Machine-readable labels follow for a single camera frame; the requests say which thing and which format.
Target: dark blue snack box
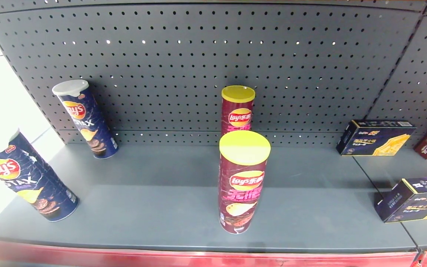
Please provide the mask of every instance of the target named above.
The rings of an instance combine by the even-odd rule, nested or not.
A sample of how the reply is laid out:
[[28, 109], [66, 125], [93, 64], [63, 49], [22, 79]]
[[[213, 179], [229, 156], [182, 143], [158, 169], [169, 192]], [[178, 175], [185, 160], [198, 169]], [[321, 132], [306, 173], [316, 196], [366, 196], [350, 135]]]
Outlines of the dark blue snack box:
[[0, 151], [0, 180], [49, 221], [66, 218], [79, 202], [19, 131]]
[[375, 210], [385, 223], [427, 219], [427, 177], [402, 179]]
[[352, 120], [336, 149], [342, 156], [394, 156], [415, 129], [408, 121]]
[[88, 89], [88, 81], [65, 81], [54, 86], [52, 92], [64, 105], [95, 158], [107, 159], [118, 151], [118, 145]]

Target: shelf unit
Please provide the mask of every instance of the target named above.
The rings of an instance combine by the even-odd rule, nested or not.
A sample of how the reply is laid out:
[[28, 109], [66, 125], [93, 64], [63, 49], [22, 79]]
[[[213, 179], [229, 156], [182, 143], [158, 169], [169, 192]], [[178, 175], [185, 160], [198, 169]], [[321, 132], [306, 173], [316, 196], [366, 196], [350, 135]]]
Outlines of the shelf unit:
[[[373, 209], [378, 190], [427, 176], [427, 162], [333, 150], [354, 118], [410, 120], [408, 148], [427, 132], [425, 1], [0, 0], [0, 48], [67, 144], [51, 165], [82, 200], [49, 223], [14, 199], [0, 260], [408, 267], [427, 250], [427, 221], [385, 225]], [[111, 159], [93, 159], [50, 91], [74, 78], [120, 144]], [[216, 206], [220, 89], [234, 83], [256, 89], [252, 126], [273, 145], [239, 236]]]

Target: yellow lid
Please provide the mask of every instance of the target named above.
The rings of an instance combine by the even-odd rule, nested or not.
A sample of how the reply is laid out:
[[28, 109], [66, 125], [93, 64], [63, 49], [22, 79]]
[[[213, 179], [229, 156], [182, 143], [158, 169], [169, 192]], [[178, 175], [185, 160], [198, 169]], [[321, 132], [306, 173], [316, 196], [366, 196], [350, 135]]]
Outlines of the yellow lid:
[[238, 165], [252, 166], [268, 159], [271, 145], [259, 133], [233, 131], [220, 138], [220, 154]]
[[222, 89], [222, 98], [234, 103], [247, 103], [255, 98], [255, 90], [246, 86], [227, 86]]

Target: chip can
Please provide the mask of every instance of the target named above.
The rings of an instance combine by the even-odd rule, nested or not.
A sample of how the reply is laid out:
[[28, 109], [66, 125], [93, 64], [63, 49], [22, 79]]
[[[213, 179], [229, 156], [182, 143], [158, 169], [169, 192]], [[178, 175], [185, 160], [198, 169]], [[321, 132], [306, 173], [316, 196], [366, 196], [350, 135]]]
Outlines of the chip can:
[[79, 203], [19, 130], [0, 150], [0, 180], [49, 221], [66, 218]]
[[97, 159], [107, 159], [118, 151], [118, 145], [88, 86], [88, 81], [70, 80], [54, 86], [52, 93], [64, 105], [90, 146], [93, 156]]
[[251, 109], [255, 91], [247, 86], [222, 89], [222, 136], [228, 132], [251, 129]]
[[268, 140], [256, 132], [238, 130], [220, 138], [218, 205], [220, 223], [231, 234], [245, 232], [259, 201]]

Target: can bottom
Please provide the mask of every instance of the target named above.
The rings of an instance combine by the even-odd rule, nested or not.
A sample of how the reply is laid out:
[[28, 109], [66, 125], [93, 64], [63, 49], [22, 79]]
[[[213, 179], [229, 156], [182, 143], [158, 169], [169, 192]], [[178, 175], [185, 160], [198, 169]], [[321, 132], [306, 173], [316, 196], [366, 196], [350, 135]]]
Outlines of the can bottom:
[[112, 156], [114, 156], [116, 153], [113, 153], [111, 156], [109, 156], [109, 157], [105, 157], [105, 158], [97, 158], [95, 155], [93, 155], [93, 157], [95, 158], [95, 159], [109, 159], [109, 158], [111, 158]]
[[56, 221], [61, 221], [61, 220], [65, 219], [66, 217], [69, 217], [78, 208], [78, 205], [80, 205], [80, 199], [78, 199], [78, 203], [75, 206], [75, 208], [73, 209], [73, 211], [71, 211], [67, 216], [65, 216], [64, 218], [60, 218], [59, 220], [49, 220], [49, 222], [54, 223]]

